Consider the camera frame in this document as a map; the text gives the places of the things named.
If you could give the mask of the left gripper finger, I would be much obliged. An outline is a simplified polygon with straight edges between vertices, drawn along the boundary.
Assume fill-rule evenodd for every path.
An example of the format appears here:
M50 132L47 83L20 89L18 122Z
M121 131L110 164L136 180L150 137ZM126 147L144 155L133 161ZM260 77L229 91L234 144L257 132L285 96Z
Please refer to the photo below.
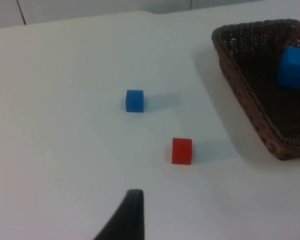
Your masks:
M144 240L144 192L129 189L120 205L95 237L96 240Z

